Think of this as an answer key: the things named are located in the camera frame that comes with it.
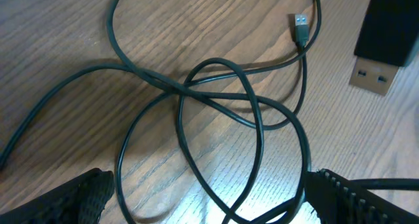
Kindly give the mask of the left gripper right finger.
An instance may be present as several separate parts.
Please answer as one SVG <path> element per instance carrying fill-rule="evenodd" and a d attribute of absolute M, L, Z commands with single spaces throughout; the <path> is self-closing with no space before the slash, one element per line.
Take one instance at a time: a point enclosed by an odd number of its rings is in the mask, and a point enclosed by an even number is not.
<path fill-rule="evenodd" d="M 384 178 L 348 180 L 330 170 L 310 172 L 306 201 L 322 223 L 417 224 L 414 215 L 372 193 L 372 190 L 417 191 L 417 179 Z"/>

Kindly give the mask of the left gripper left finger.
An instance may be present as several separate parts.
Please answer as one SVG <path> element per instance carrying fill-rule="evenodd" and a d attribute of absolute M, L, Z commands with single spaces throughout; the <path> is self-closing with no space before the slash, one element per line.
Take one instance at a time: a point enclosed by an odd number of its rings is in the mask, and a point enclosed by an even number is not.
<path fill-rule="evenodd" d="M 2 223 L 98 223 L 115 192 L 111 171 L 94 168 L 1 214 Z"/>

